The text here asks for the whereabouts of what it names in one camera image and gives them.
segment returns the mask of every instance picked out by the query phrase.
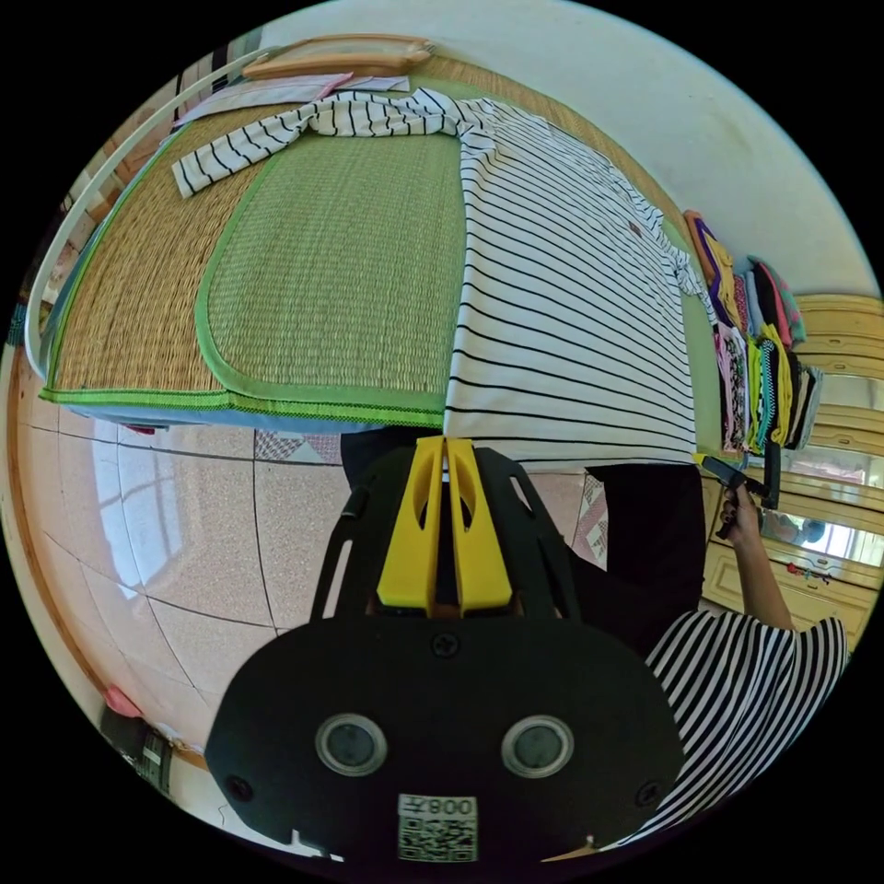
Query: shirt sleeve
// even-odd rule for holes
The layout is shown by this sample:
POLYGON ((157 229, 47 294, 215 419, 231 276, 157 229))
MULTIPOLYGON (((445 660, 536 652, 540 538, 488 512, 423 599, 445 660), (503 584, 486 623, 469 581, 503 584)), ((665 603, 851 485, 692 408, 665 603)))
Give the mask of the shirt sleeve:
POLYGON ((846 633, 834 618, 803 632, 735 612, 676 621, 647 664, 669 700, 685 761, 655 816, 604 849, 678 825, 742 790, 801 734, 847 660, 846 633))

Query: white bed frame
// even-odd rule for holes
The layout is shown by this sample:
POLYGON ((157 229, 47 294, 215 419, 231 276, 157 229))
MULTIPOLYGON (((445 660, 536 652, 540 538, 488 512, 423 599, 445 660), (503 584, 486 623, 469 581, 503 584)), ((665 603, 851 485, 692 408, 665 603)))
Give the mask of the white bed frame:
POLYGON ((40 368, 40 304, 43 300, 43 293, 52 276, 52 270, 61 257, 64 244, 73 233, 80 218, 83 217, 92 199, 99 192, 101 185, 113 174, 126 155, 146 135, 152 132, 162 121, 166 120, 176 108, 193 98, 194 95, 199 94, 207 86, 211 86, 219 77, 227 74, 238 74, 247 64, 266 53, 266 49, 256 49, 254 52, 242 55, 235 62, 225 64, 224 67, 219 67, 216 71, 204 76, 203 79, 197 80, 192 86, 187 87, 176 95, 174 99, 163 105, 163 107, 138 126, 107 158, 104 165, 102 165, 95 177, 79 195, 74 205, 71 206, 70 211, 64 217, 62 225, 58 228, 52 244, 43 256, 40 269, 37 271, 37 276, 34 279, 34 285, 30 289, 28 308, 25 312, 25 353, 28 356, 31 367, 43 382, 46 381, 46 375, 40 368))

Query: striped shirt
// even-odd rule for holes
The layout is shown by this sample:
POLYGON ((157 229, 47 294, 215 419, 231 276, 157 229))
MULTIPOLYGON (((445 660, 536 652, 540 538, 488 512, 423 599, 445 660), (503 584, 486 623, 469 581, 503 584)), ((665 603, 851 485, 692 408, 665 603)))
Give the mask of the striped shirt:
POLYGON ((847 659, 838 620, 792 632, 733 612, 680 617, 646 663, 675 715, 684 765, 657 814, 604 849, 684 822, 748 785, 820 709, 847 659))
POLYGON ((342 92, 250 123, 172 171, 184 197, 307 129, 460 140, 464 277, 444 415, 529 471, 690 463, 693 393, 681 294, 715 312, 662 213, 603 155, 540 117, 419 89, 342 92))

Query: black pants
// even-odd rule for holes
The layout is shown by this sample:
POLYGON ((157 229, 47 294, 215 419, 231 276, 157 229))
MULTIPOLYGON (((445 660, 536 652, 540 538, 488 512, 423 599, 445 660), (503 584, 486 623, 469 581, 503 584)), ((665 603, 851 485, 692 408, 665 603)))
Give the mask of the black pants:
MULTIPOLYGON (((438 436, 438 430, 389 426, 344 434, 341 456, 350 486, 375 460, 425 436, 438 436)), ((693 466, 654 464, 588 472, 605 485, 611 539, 607 571, 570 552, 580 612, 585 623, 647 657, 671 624, 696 611, 700 600, 705 558, 700 473, 693 466)), ((450 518, 445 516, 440 549, 451 543, 450 518)), ((440 567, 451 558, 441 554, 440 567)), ((453 564, 440 573, 440 586, 454 586, 450 569, 453 564)))

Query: mirror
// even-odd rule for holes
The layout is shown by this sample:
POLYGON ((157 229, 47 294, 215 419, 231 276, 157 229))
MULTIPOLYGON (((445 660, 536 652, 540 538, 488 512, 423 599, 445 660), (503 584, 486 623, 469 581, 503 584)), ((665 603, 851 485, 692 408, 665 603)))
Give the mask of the mirror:
POLYGON ((812 445, 798 451, 783 449, 780 464, 783 471, 804 476, 866 488, 884 488, 884 458, 861 451, 812 445))
POLYGON ((798 546, 809 553, 872 567, 884 564, 884 536, 845 525, 765 509, 762 512, 762 535, 798 546))
POLYGON ((884 380, 858 375, 826 375, 820 395, 821 405, 847 405, 884 412, 884 380))

